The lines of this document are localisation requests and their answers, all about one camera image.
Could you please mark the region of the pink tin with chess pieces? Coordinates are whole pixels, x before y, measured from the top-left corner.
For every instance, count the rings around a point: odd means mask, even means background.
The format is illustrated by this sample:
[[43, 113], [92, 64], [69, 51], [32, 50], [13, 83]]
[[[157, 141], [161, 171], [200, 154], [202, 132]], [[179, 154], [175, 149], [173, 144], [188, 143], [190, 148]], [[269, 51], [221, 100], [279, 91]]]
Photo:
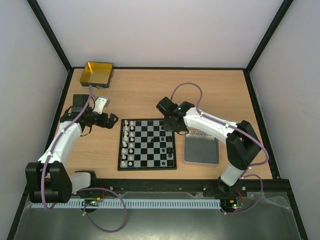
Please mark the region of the pink tin with chess pieces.
[[220, 163], [219, 140], [201, 130], [189, 130], [184, 136], [183, 163], [217, 166]]

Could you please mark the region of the black and silver chessboard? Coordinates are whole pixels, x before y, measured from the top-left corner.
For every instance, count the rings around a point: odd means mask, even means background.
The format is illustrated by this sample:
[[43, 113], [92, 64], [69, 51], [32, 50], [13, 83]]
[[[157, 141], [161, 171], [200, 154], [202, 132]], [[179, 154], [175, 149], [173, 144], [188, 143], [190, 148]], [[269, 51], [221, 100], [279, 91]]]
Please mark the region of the black and silver chessboard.
[[118, 171], [176, 169], [175, 134], [162, 118], [121, 120]]

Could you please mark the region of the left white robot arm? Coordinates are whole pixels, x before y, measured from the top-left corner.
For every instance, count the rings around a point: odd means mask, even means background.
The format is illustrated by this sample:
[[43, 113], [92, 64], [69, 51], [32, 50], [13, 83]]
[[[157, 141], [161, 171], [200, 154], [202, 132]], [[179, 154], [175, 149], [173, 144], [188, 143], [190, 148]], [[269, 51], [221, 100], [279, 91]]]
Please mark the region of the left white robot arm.
[[72, 194], [89, 188], [96, 179], [93, 170], [80, 170], [69, 175], [66, 164], [86, 127], [111, 129], [119, 120], [103, 110], [109, 105], [107, 97], [75, 94], [70, 106], [59, 120], [58, 131], [44, 154], [25, 168], [29, 199], [34, 204], [67, 203]]

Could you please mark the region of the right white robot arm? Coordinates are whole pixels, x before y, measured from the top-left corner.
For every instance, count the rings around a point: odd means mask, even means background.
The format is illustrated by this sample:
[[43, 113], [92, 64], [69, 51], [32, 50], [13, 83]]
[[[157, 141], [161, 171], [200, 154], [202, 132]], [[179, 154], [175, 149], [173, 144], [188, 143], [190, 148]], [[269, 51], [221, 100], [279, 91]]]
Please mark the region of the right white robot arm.
[[236, 182], [262, 149], [252, 125], [245, 120], [223, 120], [187, 101], [177, 105], [168, 97], [161, 99], [156, 108], [163, 114], [164, 130], [179, 133], [197, 129], [226, 145], [229, 164], [218, 179], [218, 191], [224, 196], [233, 193]]

